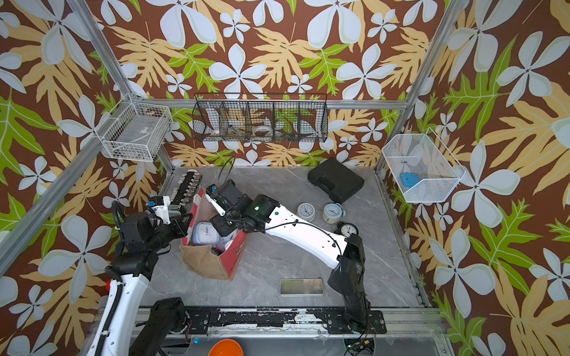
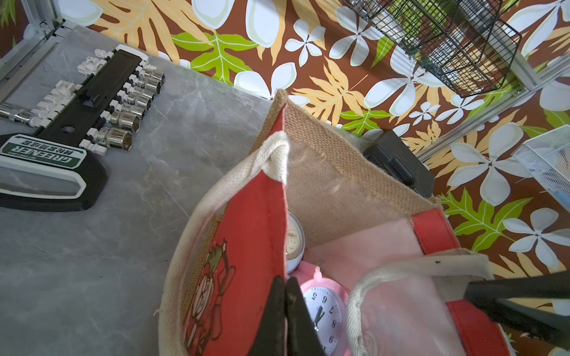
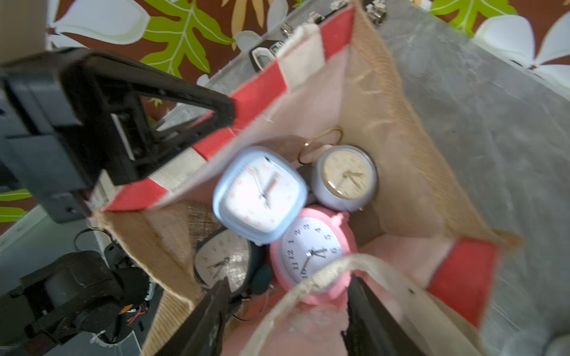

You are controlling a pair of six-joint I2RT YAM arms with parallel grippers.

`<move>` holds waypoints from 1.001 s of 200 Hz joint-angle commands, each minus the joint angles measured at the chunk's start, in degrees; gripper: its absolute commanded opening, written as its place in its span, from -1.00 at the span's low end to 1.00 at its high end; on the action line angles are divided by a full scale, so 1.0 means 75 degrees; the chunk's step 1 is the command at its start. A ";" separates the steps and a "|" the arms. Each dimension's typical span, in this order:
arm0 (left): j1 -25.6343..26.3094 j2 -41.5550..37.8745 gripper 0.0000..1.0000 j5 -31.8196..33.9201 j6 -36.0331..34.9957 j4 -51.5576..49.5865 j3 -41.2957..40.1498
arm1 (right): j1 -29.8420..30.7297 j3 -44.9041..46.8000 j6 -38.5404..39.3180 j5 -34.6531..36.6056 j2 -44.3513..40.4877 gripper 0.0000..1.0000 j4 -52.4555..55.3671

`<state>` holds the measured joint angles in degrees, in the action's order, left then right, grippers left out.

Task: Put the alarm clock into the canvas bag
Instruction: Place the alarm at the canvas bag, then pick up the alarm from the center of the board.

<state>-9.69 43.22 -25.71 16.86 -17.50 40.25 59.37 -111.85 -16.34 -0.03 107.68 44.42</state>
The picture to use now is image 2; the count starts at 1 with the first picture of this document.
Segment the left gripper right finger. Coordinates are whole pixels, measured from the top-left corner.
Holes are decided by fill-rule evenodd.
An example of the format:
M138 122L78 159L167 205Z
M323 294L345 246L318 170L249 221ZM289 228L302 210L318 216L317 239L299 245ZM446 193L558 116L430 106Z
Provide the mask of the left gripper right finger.
M324 355L301 287L295 277L290 277L286 282L286 321L286 355Z

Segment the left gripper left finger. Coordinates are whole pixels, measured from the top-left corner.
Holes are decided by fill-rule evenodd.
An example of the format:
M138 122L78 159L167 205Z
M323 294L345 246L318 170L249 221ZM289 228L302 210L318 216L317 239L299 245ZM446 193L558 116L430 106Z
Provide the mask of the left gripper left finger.
M286 285L275 277L270 287L261 323L248 356L283 356L286 346Z

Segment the pink twin-bell alarm clock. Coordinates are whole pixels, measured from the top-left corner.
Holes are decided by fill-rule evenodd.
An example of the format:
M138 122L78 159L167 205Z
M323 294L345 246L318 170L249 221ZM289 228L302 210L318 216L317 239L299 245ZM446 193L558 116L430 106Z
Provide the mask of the pink twin-bell alarm clock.
M325 355L349 355L347 337L348 293L320 268L301 261L292 273L301 287L311 323Z

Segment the grey round alarm clock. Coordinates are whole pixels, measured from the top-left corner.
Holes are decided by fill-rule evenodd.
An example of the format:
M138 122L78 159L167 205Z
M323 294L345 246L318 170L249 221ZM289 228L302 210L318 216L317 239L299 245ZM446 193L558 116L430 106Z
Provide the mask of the grey round alarm clock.
M286 271L291 274L297 269L304 256L306 238L304 230L296 216L288 212L287 234L286 234Z

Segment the red burlap canvas bag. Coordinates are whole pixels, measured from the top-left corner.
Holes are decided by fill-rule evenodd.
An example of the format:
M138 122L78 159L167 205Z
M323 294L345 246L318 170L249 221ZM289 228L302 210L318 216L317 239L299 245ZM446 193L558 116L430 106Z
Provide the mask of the red burlap canvas bag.
M288 212L316 265L348 293L349 355L510 355L503 329L464 298L493 279L460 247L435 198L367 161L277 92L250 155L195 207L169 266L161 355L248 355L273 279L284 283Z

